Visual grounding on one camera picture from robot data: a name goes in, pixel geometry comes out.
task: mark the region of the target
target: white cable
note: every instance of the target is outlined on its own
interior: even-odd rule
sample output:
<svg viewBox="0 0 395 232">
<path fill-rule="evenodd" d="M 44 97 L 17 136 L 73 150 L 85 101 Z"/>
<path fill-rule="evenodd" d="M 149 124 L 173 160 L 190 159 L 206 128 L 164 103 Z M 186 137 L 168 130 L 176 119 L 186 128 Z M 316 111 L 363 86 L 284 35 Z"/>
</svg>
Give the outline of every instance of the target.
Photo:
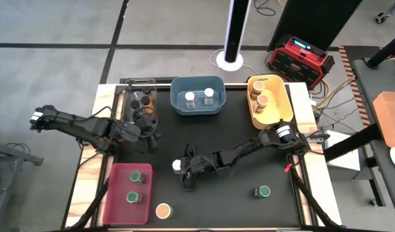
<svg viewBox="0 0 395 232">
<path fill-rule="evenodd" d="M 213 62 L 211 61 L 211 58 L 213 57 L 213 55 L 214 55 L 216 52 L 219 52 L 219 51 L 222 51 L 222 50 L 223 50 L 223 48 L 222 48 L 222 49 L 217 49 L 217 50 L 215 50 L 215 51 L 210 55 L 210 57 L 209 57 L 209 63 L 210 63 L 211 65 L 213 65 L 214 67 L 217 67 L 217 68 L 220 68 L 220 69 L 221 69 L 221 67 L 219 67 L 217 64 L 213 63 Z M 246 67 L 252 69 L 257 75 L 260 75 L 260 74 L 255 70 L 255 68 L 253 68 L 252 66 L 247 65 L 247 64 L 243 64 L 243 66 L 246 66 Z"/>
</svg>

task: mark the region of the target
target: blue bin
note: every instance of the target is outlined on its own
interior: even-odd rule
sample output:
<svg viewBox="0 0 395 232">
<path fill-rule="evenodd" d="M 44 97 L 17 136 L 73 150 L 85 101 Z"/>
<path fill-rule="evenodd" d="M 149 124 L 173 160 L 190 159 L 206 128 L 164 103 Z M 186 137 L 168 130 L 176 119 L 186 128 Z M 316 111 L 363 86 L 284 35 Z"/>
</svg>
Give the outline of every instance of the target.
<svg viewBox="0 0 395 232">
<path fill-rule="evenodd" d="M 204 90 L 214 90 L 213 104 L 204 104 Z M 195 94 L 196 107 L 189 109 L 186 106 L 185 94 Z M 212 115 L 218 113 L 226 101 L 224 82 L 217 76 L 205 77 L 177 77 L 171 82 L 170 102 L 179 115 Z"/>
</svg>

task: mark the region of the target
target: yellow bin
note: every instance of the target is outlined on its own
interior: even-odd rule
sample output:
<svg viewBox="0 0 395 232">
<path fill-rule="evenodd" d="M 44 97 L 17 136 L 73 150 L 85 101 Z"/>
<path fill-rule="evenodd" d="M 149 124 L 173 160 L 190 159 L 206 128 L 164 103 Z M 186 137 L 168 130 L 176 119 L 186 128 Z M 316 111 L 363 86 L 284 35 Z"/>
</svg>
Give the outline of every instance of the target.
<svg viewBox="0 0 395 232">
<path fill-rule="evenodd" d="M 250 98 L 250 93 L 255 81 L 262 81 L 265 89 L 262 95 L 266 95 L 269 99 L 266 108 L 262 113 L 257 113 L 256 101 Z M 247 101 L 251 121 L 255 128 L 262 130 L 268 125 L 283 121 L 290 122 L 293 118 L 293 110 L 290 105 L 289 96 L 287 95 L 285 84 L 277 75 L 260 75 L 251 77 L 247 83 Z"/>
</svg>

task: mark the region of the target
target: green lid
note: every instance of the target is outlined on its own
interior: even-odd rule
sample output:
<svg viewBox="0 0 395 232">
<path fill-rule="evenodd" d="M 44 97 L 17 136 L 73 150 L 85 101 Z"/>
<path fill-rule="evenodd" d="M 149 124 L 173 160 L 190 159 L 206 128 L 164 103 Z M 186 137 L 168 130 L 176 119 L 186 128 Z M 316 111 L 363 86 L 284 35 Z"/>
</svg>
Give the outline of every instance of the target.
<svg viewBox="0 0 395 232">
<path fill-rule="evenodd" d="M 268 197 L 270 195 L 270 189 L 267 186 L 261 186 L 259 192 L 263 197 Z"/>
<path fill-rule="evenodd" d="M 131 203 L 131 202 L 136 202 L 138 197 L 139 197 L 138 193 L 136 193 L 136 192 L 129 192 L 127 194 L 126 198 L 127 198 L 127 201 Z"/>
<path fill-rule="evenodd" d="M 130 175 L 130 180 L 133 182 L 137 182 L 140 180 L 141 173 L 138 171 L 133 171 Z"/>
</svg>

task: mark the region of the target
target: black tabletop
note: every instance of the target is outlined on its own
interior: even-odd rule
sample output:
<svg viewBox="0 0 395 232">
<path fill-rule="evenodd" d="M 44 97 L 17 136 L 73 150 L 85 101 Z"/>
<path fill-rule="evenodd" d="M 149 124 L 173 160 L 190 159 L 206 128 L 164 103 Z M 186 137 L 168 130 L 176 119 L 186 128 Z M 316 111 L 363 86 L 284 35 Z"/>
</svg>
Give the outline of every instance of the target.
<svg viewBox="0 0 395 232">
<path fill-rule="evenodd" d="M 377 70 L 366 67 L 363 60 L 354 61 L 353 66 L 363 88 L 370 113 L 373 114 L 375 122 L 378 123 L 373 100 L 381 92 L 395 92 L 395 60 L 383 61 Z M 379 140 L 372 141 L 371 148 L 395 207 L 395 165 L 390 159 L 390 148 L 386 146 L 384 141 Z"/>
<path fill-rule="evenodd" d="M 231 228 L 231 227 L 298 227 L 293 185 L 285 173 L 285 153 L 262 149 L 239 160 L 231 177 L 207 173 L 199 178 L 195 192 L 180 187 L 171 163 L 183 156 L 186 144 L 197 147 L 198 155 L 209 156 L 218 150 L 235 146 L 256 137 L 251 124 L 245 91 L 230 90 L 218 115 L 178 115 L 170 104 L 169 91 L 159 92 L 157 154 L 143 154 L 126 147 L 118 162 L 145 162 L 153 166 L 152 202 L 149 221 L 141 226 L 155 228 Z M 253 190 L 266 185 L 271 195 L 253 198 Z M 160 203 L 168 203 L 174 214 L 166 220 L 155 216 Z"/>
</svg>

